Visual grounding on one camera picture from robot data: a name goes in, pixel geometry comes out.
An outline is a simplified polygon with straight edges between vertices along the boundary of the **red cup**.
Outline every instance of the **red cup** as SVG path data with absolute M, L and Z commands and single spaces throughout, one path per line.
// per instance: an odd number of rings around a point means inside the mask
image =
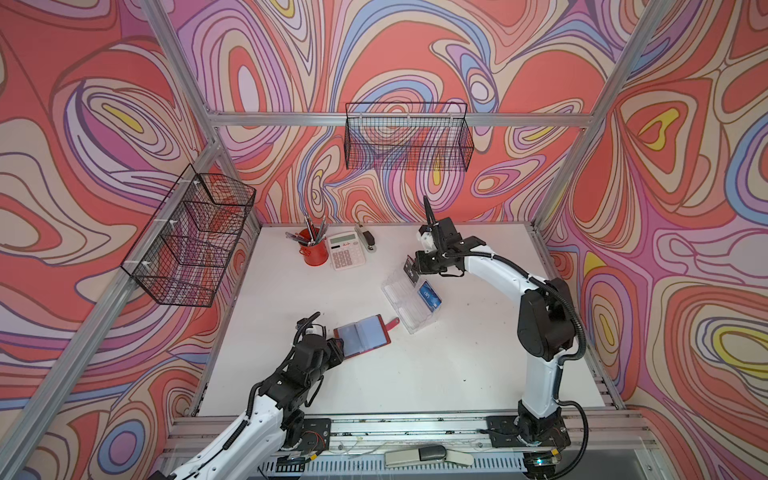
M 305 228 L 304 230 L 301 230 L 299 236 L 309 240 L 310 231 Z M 304 255 L 304 261 L 307 265 L 311 266 L 323 265 L 328 260 L 328 248 L 326 247 L 325 240 L 321 240 L 320 243 L 317 245 L 312 245 L 311 247 L 305 247 L 302 245 L 299 248 L 299 253 Z

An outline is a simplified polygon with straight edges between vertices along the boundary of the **transparent card organizer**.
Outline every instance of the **transparent card organizer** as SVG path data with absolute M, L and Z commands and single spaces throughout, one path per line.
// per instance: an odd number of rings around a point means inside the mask
M 442 301 L 438 298 L 437 305 L 425 301 L 422 293 L 431 291 L 435 294 L 431 283 L 427 282 L 424 276 L 418 276 L 415 283 L 411 281 L 407 270 L 412 273 L 412 259 L 408 257 L 405 265 L 398 266 L 382 284 L 382 291 L 386 296 L 392 308 L 395 309 L 408 333 L 416 333 L 430 323 L 434 323 L 439 316 L 442 308 Z

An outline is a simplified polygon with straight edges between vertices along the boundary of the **white table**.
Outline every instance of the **white table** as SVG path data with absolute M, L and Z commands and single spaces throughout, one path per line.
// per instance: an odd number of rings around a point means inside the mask
M 318 322 L 337 326 L 395 313 L 381 291 L 384 279 L 419 248 L 418 227 L 371 227 L 377 251 L 366 264 L 335 271 L 330 261 L 311 267 L 298 245 L 285 238 L 290 227 L 265 227 L 248 267 L 200 415 L 239 415 L 248 391 L 283 360 L 296 321 L 316 311 Z M 330 233 L 352 230 L 332 227 Z M 521 224 L 459 225 L 529 272 L 544 268 Z M 525 351 L 517 338 L 519 303 L 484 280 L 429 277 L 443 300 L 438 321 L 409 335 L 400 325 L 392 343 L 348 359 L 326 372 L 312 414 L 456 412 L 516 409 L 525 387 Z M 567 362 L 561 398 L 584 407 L 603 406 L 585 361 Z

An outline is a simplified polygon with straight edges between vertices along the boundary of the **black wire basket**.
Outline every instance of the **black wire basket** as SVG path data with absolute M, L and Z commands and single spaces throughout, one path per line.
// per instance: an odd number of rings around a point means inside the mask
M 161 305 L 213 305 L 255 199 L 256 191 L 238 180 L 195 174 L 129 274 Z
M 467 171 L 475 144 L 462 102 L 350 102 L 349 170 Z

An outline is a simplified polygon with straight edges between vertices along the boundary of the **colorful patterned wall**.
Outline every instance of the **colorful patterned wall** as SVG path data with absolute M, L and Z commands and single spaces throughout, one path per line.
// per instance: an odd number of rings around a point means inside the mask
M 204 142 L 133 2 L 0 2 L 0 435 Z M 17 478 L 146 478 L 242 270 L 208 310 L 137 291 Z
M 681 0 L 545 236 L 681 478 L 768 475 L 768 4 Z
M 589 112 L 640 0 L 177 3 L 170 18 L 215 111 L 344 111 L 347 101 L 466 101 L 475 112 Z M 265 223 L 531 220 L 576 129 L 475 127 L 466 173 L 349 172 L 343 129 L 229 127 Z

